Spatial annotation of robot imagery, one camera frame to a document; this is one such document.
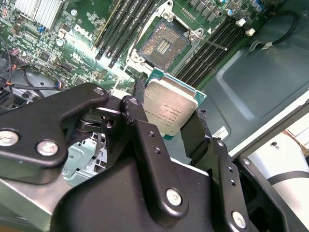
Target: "black ram slot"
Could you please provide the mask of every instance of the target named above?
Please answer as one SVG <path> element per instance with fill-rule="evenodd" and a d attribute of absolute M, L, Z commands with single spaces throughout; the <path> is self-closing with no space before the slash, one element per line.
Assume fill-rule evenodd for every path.
<path fill-rule="evenodd" d="M 239 30 L 237 30 L 237 28 L 233 27 L 231 28 L 231 30 L 229 29 L 228 31 L 225 31 L 225 33 L 221 34 L 221 38 L 219 40 L 216 40 L 216 43 L 226 47 L 226 45 L 229 43 L 229 41 L 231 40 L 231 38 L 234 38 L 236 36 L 238 36 L 239 34 Z M 204 54 L 204 56 L 202 56 L 200 58 L 200 63 L 199 65 L 196 65 L 192 70 L 192 72 L 190 72 L 190 75 L 186 76 L 185 78 L 185 82 L 189 83 L 190 80 L 192 78 L 194 78 L 197 73 L 200 72 L 201 69 L 205 69 L 205 67 L 207 67 L 208 65 L 208 61 L 210 60 L 210 62 L 212 62 L 214 59 L 217 58 L 217 54 L 219 52 L 224 52 L 224 53 L 228 53 L 227 51 L 224 51 L 220 48 L 217 48 L 215 46 L 211 46 L 211 49 L 207 51 L 207 53 Z"/>
<path fill-rule="evenodd" d="M 119 17 L 120 13 L 121 13 L 121 7 L 123 6 L 123 2 L 124 0 L 121 0 L 121 2 L 119 3 L 117 10 L 115 11 L 115 13 L 112 15 L 112 18 L 107 22 L 106 27 L 104 28 L 104 31 L 100 34 L 99 39 L 96 41 L 96 43 L 94 44 L 94 47 L 100 47 L 100 45 L 102 44 L 103 40 L 104 40 L 104 36 L 106 35 L 106 33 L 108 32 L 110 25 L 115 24 L 118 20 L 117 18 Z"/>
<path fill-rule="evenodd" d="M 128 18 L 127 22 L 123 25 L 123 31 L 120 31 L 117 35 L 115 35 L 115 43 L 108 49 L 107 53 L 108 57 L 113 57 L 116 53 L 116 48 L 119 47 L 119 43 L 121 44 L 122 40 L 125 40 L 127 38 L 127 35 L 130 34 L 131 30 L 134 30 L 134 25 L 136 24 L 135 17 L 138 15 L 138 19 L 140 19 L 140 16 L 143 14 L 145 8 L 144 6 L 147 5 L 151 0 L 141 0 L 133 10 L 132 14 L 130 14 L 130 18 Z"/>
<path fill-rule="evenodd" d="M 221 46 L 224 46 L 224 43 L 229 40 L 229 35 L 233 33 L 235 30 L 235 27 L 227 27 L 221 30 L 220 34 L 213 39 L 213 42 L 216 44 L 219 44 Z M 209 45 L 207 49 L 204 50 L 204 52 L 197 58 L 194 66 L 190 67 L 189 75 L 184 76 L 181 80 L 184 82 L 187 82 L 191 79 L 191 77 L 198 71 L 199 68 L 205 66 L 205 63 L 209 57 L 217 50 L 218 48 L 212 45 Z"/>
<path fill-rule="evenodd" d="M 242 38 L 243 35 L 239 35 L 238 37 L 236 37 L 233 42 L 228 46 L 229 49 L 234 48 Z M 209 75 L 211 71 L 227 56 L 227 54 L 228 53 L 221 53 L 207 69 L 205 69 L 200 75 L 196 77 L 196 79 L 193 80 L 193 82 L 191 82 L 191 85 L 193 87 L 197 87 L 205 79 L 205 77 Z"/>
<path fill-rule="evenodd" d="M 117 50 L 114 52 L 113 59 L 111 63 L 109 64 L 109 67 L 113 67 L 114 64 L 117 62 L 117 60 L 120 58 L 121 53 L 123 52 L 125 46 L 127 45 L 128 41 L 133 37 L 134 33 L 137 31 L 139 25 L 145 21 L 145 19 L 148 18 L 149 14 L 152 13 L 152 9 L 154 8 L 156 4 L 156 0 L 148 0 L 144 5 L 144 10 L 141 12 L 137 23 L 133 24 L 133 28 L 128 29 L 127 33 L 124 33 L 126 36 L 126 39 L 122 41 L 122 44 L 118 46 Z"/>
<path fill-rule="evenodd" d="M 115 37 L 116 31 L 121 28 L 122 26 L 121 24 L 123 23 L 125 17 L 128 15 L 134 2 L 135 2 L 134 0 L 127 0 L 124 3 L 123 7 L 119 10 L 119 15 L 116 17 L 115 22 L 111 23 L 105 38 L 102 40 L 103 46 L 100 49 L 101 54 L 104 54 L 110 42 L 113 41 L 113 37 Z"/>
<path fill-rule="evenodd" d="M 217 37 L 217 35 L 219 33 L 221 33 L 222 31 L 224 31 L 227 26 L 229 26 L 230 24 L 230 18 L 227 18 L 222 24 L 221 26 L 215 31 L 213 32 L 213 34 L 209 37 L 209 41 L 213 42 L 213 40 Z M 200 49 L 199 51 L 189 60 L 189 62 L 182 68 L 182 70 L 178 73 L 178 75 L 176 76 L 178 79 L 181 80 L 181 78 L 186 75 L 188 73 L 188 71 L 190 71 L 190 67 L 192 66 L 192 64 L 194 62 L 196 62 L 198 60 L 198 57 L 201 55 L 201 53 L 203 53 L 205 51 L 205 49 L 208 49 L 210 47 L 210 45 L 208 43 L 205 43 Z"/>

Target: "ram slot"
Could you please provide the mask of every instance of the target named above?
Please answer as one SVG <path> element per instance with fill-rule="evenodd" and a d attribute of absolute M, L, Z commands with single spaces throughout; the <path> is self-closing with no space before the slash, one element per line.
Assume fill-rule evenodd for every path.
<path fill-rule="evenodd" d="M 124 0 L 119 0 L 118 3 L 116 4 L 115 9 L 111 13 L 111 16 L 109 17 L 106 24 L 104 25 L 104 28 L 102 29 L 101 34 L 99 35 L 98 39 L 94 43 L 94 45 L 93 45 L 94 48 L 98 48 L 98 47 L 101 46 L 102 41 L 104 39 L 104 36 L 107 33 L 107 30 L 110 28 L 110 25 L 117 21 L 119 11 L 120 11 L 120 9 L 123 5 L 122 4 L 123 2 L 124 2 Z"/>
<path fill-rule="evenodd" d="M 242 39 L 244 38 L 243 35 L 239 35 L 239 37 L 234 38 L 234 40 L 228 45 L 230 49 L 235 47 Z M 213 69 L 227 56 L 227 53 L 220 51 L 220 55 L 214 60 L 207 69 L 203 70 L 192 82 L 188 83 L 193 87 L 197 87 L 207 75 L 213 71 Z"/>
<path fill-rule="evenodd" d="M 121 41 L 118 45 L 118 48 L 115 50 L 113 54 L 112 61 L 109 67 L 114 66 L 117 60 L 120 58 L 121 53 L 123 52 L 124 48 L 128 44 L 129 40 L 133 38 L 134 33 L 136 33 L 137 29 L 139 28 L 140 24 L 146 23 L 145 20 L 148 18 L 149 14 L 152 14 L 153 9 L 155 8 L 156 0 L 147 0 L 142 8 L 142 11 L 139 12 L 136 19 L 133 21 L 131 26 L 126 30 L 124 33 L 125 39 Z"/>
<path fill-rule="evenodd" d="M 217 33 L 211 38 L 211 41 L 216 44 L 222 45 L 221 44 L 222 41 L 228 38 L 227 35 L 230 32 L 231 32 L 231 26 L 230 22 L 228 22 L 227 24 L 225 24 L 223 28 L 221 28 L 221 30 L 217 31 Z M 186 80 L 192 76 L 192 71 L 195 71 L 196 68 L 205 63 L 204 60 L 205 56 L 215 49 L 216 49 L 215 46 L 205 44 L 201 53 L 199 53 L 199 55 L 195 58 L 195 60 L 191 62 L 190 66 L 186 70 L 184 70 L 177 78 L 186 82 Z"/>
<path fill-rule="evenodd" d="M 113 38 L 115 43 L 109 47 L 107 51 L 108 57 L 112 57 L 115 54 L 117 50 L 116 48 L 119 46 L 121 41 L 124 40 L 132 28 L 134 28 L 134 25 L 136 24 L 137 19 L 140 18 L 140 13 L 143 12 L 144 6 L 147 4 L 147 2 L 149 2 L 149 0 L 136 1 L 136 4 L 130 10 L 130 14 L 126 17 L 121 28 L 118 30 L 118 33 L 114 35 Z"/>
<path fill-rule="evenodd" d="M 128 15 L 132 5 L 134 4 L 134 0 L 127 0 L 123 7 L 118 11 L 118 14 L 115 20 L 110 24 L 108 31 L 106 32 L 106 36 L 103 38 L 101 44 L 103 45 L 100 49 L 100 54 L 104 54 L 109 44 L 113 41 L 113 37 L 117 33 L 116 31 L 120 30 L 121 24 L 125 20 L 125 17 Z"/>
<path fill-rule="evenodd" d="M 230 25 L 230 21 L 229 19 L 226 19 L 221 26 L 215 31 L 213 32 L 213 34 L 210 36 L 210 38 L 208 39 L 209 41 L 213 42 L 213 40 L 215 38 L 217 38 L 219 33 L 222 33 L 222 31 L 224 31 L 225 29 L 228 28 L 228 26 Z M 202 56 L 202 53 L 205 52 L 206 49 L 209 49 L 210 45 L 208 43 L 205 43 L 200 49 L 199 51 L 193 56 L 191 57 L 191 59 L 189 59 L 189 61 L 186 63 L 186 65 L 178 72 L 178 74 L 176 75 L 176 77 L 179 80 L 182 80 L 183 77 L 185 77 L 192 69 L 192 67 L 194 67 L 194 65 L 196 64 L 196 62 L 199 61 L 199 57 Z"/>
<path fill-rule="evenodd" d="M 221 46 L 226 47 L 226 44 L 228 41 L 231 40 L 231 38 L 234 38 L 235 36 L 238 36 L 238 28 L 232 27 L 229 28 L 229 30 L 226 30 L 224 33 L 220 34 L 220 37 L 216 38 L 215 43 L 219 44 Z M 199 64 L 195 65 L 190 72 L 190 75 L 187 75 L 182 81 L 188 83 L 192 78 L 196 76 L 196 73 L 198 73 L 201 69 L 205 69 L 208 62 L 212 62 L 213 59 L 216 58 L 216 52 L 222 50 L 220 48 L 217 48 L 215 46 L 211 46 L 200 58 Z"/>

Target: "electronic component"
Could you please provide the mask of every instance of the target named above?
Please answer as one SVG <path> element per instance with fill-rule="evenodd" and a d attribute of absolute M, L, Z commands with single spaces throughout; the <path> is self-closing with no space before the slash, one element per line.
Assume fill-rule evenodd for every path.
<path fill-rule="evenodd" d="M 259 5 L 259 2 L 258 2 L 258 0 L 251 0 L 251 1 L 250 1 L 250 5 L 251 5 L 252 7 L 257 7 L 257 6 Z"/>
<path fill-rule="evenodd" d="M 237 5 L 236 5 L 236 3 L 234 3 L 234 2 L 231 2 L 230 4 L 229 4 L 229 6 L 228 6 L 228 8 L 230 8 L 230 9 L 235 9 L 237 7 Z"/>
<path fill-rule="evenodd" d="M 253 28 L 250 28 L 249 30 L 246 31 L 247 36 L 253 36 L 254 33 L 255 33 L 255 30 Z"/>
<path fill-rule="evenodd" d="M 154 69 L 146 82 L 144 110 L 161 133 L 174 136 L 206 95 L 173 76 Z"/>
<path fill-rule="evenodd" d="M 241 8 L 242 8 L 243 10 L 246 10 L 246 9 L 247 9 L 247 5 L 244 3 L 244 4 L 241 5 Z"/>
<path fill-rule="evenodd" d="M 262 12 L 263 7 L 262 7 L 261 5 L 258 5 L 258 6 L 256 6 L 256 7 L 254 8 L 254 10 L 255 10 L 256 12 Z"/>
<path fill-rule="evenodd" d="M 207 17 L 210 14 L 211 10 L 209 8 L 205 8 L 202 12 L 202 15 L 204 17 Z"/>
<path fill-rule="evenodd" d="M 21 30 L 21 25 L 19 23 L 14 23 L 13 29 L 16 30 L 16 31 L 20 31 Z"/>
<path fill-rule="evenodd" d="M 227 16 L 232 16 L 233 13 L 234 13 L 234 11 L 231 10 L 231 9 L 226 9 L 226 10 L 225 10 L 225 13 L 226 13 Z"/>
<path fill-rule="evenodd" d="M 60 13 L 62 0 L 16 0 L 15 10 L 47 29 L 52 29 Z"/>
<path fill-rule="evenodd" d="M 212 22 L 214 19 L 216 18 L 216 14 L 211 13 L 211 15 L 209 15 L 209 17 L 207 18 L 208 22 Z"/>
<path fill-rule="evenodd" d="M 166 20 L 161 20 L 138 54 L 159 69 L 167 71 L 174 59 L 189 44 L 184 35 L 170 26 Z"/>
<path fill-rule="evenodd" d="M 50 58 L 50 55 L 48 53 L 42 51 L 42 53 L 40 55 L 40 59 L 47 62 L 49 58 Z"/>
<path fill-rule="evenodd" d="M 18 56 L 19 54 L 20 54 L 20 49 L 19 48 L 16 48 L 13 51 L 11 51 L 11 55 L 12 56 Z"/>
<path fill-rule="evenodd" d="M 191 0 L 190 5 L 191 6 L 196 6 L 199 3 L 199 0 Z"/>
<path fill-rule="evenodd" d="M 65 62 L 62 62 L 60 64 L 60 67 L 63 68 L 64 70 L 71 72 L 73 70 L 73 67 Z"/>
<path fill-rule="evenodd" d="M 62 29 L 63 29 L 65 32 L 70 32 L 71 27 L 70 27 L 69 25 L 67 25 L 67 24 L 63 24 Z"/>
<path fill-rule="evenodd" d="M 236 22 L 236 25 L 239 27 L 242 27 L 246 23 L 246 20 L 244 18 L 241 18 Z"/>
<path fill-rule="evenodd" d="M 201 12 L 205 7 L 205 3 L 200 2 L 197 7 L 195 8 L 198 12 Z"/>
<path fill-rule="evenodd" d="M 83 84 L 83 83 L 85 83 L 85 81 L 83 81 L 82 79 L 80 79 L 80 78 L 76 78 L 76 80 L 75 80 L 75 84 L 77 85 L 77 86 L 79 86 L 79 85 L 81 85 L 81 84 Z"/>
<path fill-rule="evenodd" d="M 56 39 L 56 44 L 57 44 L 58 47 L 63 47 L 64 44 L 65 44 L 65 40 L 58 38 L 58 39 Z"/>

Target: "green circuit board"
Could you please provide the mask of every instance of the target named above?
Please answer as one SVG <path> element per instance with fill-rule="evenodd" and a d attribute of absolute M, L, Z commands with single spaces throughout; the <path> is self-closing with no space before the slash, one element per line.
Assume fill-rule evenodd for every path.
<path fill-rule="evenodd" d="M 226 0 L 223 3 L 214 0 L 169 0 L 170 3 L 166 0 L 67 0 L 59 7 L 53 26 L 47 29 L 40 22 L 25 16 L 23 8 L 18 8 L 18 1 L 20 0 L 0 2 L 0 33 L 6 39 L 12 54 L 14 53 L 15 60 L 19 63 L 36 62 L 46 65 L 55 71 L 64 86 L 68 88 L 84 82 L 94 82 L 105 89 L 111 89 L 117 83 L 118 89 L 127 92 L 132 90 L 136 78 L 149 76 L 151 72 L 143 70 L 143 65 L 149 62 L 135 67 L 129 65 L 127 59 L 132 51 L 132 45 L 136 45 L 133 49 L 138 52 L 158 23 L 165 20 L 162 15 L 152 17 L 158 9 L 167 10 L 168 7 L 166 9 L 162 7 L 164 4 L 171 4 L 169 11 L 173 15 L 173 20 L 167 21 L 166 24 L 171 27 L 180 25 L 174 30 L 183 37 L 183 42 L 187 41 L 188 44 L 181 52 L 179 49 L 178 53 L 174 54 L 173 62 L 166 70 L 174 74 L 183 67 L 186 59 L 204 44 L 203 39 L 208 39 L 229 17 L 226 14 L 227 9 L 231 8 L 234 13 L 240 12 L 244 18 L 252 22 L 253 27 L 258 29 L 265 21 L 263 11 L 267 6 L 277 6 L 282 2 L 261 1 L 263 11 L 257 12 L 250 0 Z M 206 9 L 210 10 L 207 15 L 203 13 Z M 188 35 L 184 31 L 188 31 L 188 34 L 189 31 L 197 29 L 203 29 L 203 35 L 199 42 L 192 44 L 186 38 Z M 103 34 L 110 37 L 109 42 L 102 38 Z M 112 57 L 108 54 L 103 54 L 97 59 L 98 52 L 106 44 L 107 50 L 110 49 L 109 55 L 116 57 L 112 66 L 110 65 Z M 168 50 L 171 44 L 166 42 L 165 46 L 162 51 Z M 44 69 L 32 70 L 52 78 Z"/>

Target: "screw hole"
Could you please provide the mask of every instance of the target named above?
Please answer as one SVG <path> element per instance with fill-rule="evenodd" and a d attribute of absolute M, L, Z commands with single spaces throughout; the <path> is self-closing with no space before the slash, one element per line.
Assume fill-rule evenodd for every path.
<path fill-rule="evenodd" d="M 27 93 L 23 93 L 21 96 L 26 99 L 29 98 L 29 95 Z"/>
<path fill-rule="evenodd" d="M 234 180 L 230 180 L 231 185 L 236 186 L 235 181 Z"/>
<path fill-rule="evenodd" d="M 148 132 L 149 137 L 154 137 L 155 133 L 153 133 L 152 131 Z"/>
<path fill-rule="evenodd" d="M 154 150 L 155 150 L 154 152 L 155 152 L 156 154 L 158 154 L 158 155 L 161 154 L 160 148 L 156 147 Z"/>
<path fill-rule="evenodd" d="M 106 128 L 110 129 L 115 125 L 115 122 L 113 120 L 107 120 L 105 125 L 106 125 Z"/>

